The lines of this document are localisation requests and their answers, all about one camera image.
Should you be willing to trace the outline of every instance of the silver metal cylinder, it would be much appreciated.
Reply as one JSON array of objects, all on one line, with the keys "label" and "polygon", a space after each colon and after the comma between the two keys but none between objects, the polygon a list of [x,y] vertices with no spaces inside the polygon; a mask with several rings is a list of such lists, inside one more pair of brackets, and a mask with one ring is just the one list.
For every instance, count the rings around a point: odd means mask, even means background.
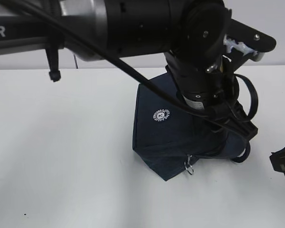
[{"label": "silver metal cylinder", "polygon": [[[74,31],[91,39],[103,48],[107,47],[108,25],[105,0],[61,0],[63,16],[73,16]],[[82,50],[77,44],[66,40],[66,48],[85,61],[98,60],[97,54]]]}]

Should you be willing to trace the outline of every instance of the white table surface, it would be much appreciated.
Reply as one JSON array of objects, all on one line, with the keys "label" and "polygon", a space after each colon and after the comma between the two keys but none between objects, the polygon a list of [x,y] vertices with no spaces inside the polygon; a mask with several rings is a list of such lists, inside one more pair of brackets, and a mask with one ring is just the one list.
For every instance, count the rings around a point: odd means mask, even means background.
[{"label": "white table surface", "polygon": [[62,70],[53,84],[45,70],[0,71],[0,228],[285,228],[285,177],[269,160],[285,147],[285,66],[239,73],[260,99],[249,159],[200,160],[164,182],[132,151],[127,75]]}]

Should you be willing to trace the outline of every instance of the white wall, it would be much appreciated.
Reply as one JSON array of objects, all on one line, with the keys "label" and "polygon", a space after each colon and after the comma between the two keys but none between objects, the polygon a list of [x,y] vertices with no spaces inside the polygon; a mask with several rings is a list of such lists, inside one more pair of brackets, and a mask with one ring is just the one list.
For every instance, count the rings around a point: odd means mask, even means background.
[{"label": "white wall", "polygon": [[[233,9],[233,18],[277,40],[275,51],[265,55],[261,62],[249,61],[247,65],[285,65],[285,0],[225,0]],[[125,58],[133,67],[165,66],[163,54]],[[79,68],[111,68],[106,61],[83,62],[78,60]],[[61,51],[61,68],[75,68],[72,53]],[[0,69],[44,69],[48,68],[44,51],[0,56]]]}]

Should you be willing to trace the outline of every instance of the metal screw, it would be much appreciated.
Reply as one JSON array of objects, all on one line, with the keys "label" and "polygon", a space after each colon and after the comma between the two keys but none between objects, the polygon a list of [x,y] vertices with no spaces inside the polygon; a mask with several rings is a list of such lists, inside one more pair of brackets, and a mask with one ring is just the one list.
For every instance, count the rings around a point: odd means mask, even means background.
[{"label": "metal screw", "polygon": [[259,34],[255,34],[254,40],[255,41],[259,41],[260,40],[260,35]]},{"label": "metal screw", "polygon": [[209,35],[208,31],[204,31],[203,37],[206,38]]},{"label": "metal screw", "polygon": [[206,69],[206,73],[207,74],[211,74],[214,70],[216,70],[218,68],[218,65],[213,64],[212,66],[210,66],[209,68]]}]

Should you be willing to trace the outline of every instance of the black strap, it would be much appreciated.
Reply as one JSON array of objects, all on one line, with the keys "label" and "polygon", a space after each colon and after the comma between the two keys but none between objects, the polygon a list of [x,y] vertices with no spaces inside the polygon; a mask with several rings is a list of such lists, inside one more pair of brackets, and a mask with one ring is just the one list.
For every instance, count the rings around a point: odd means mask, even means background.
[{"label": "black strap", "polygon": [[236,162],[236,163],[243,163],[248,158],[248,156],[250,155],[250,150],[251,150],[251,146],[250,146],[250,143],[248,142],[246,145],[246,149],[245,149],[244,154],[241,157],[237,157],[237,158],[234,158],[231,160]]},{"label": "black strap", "polygon": [[[54,16],[61,16],[61,9],[57,0],[43,0],[42,5],[48,13]],[[59,71],[59,46],[62,43],[62,35],[54,28],[49,28],[49,46],[46,48],[49,76],[53,82],[61,79]]]}]

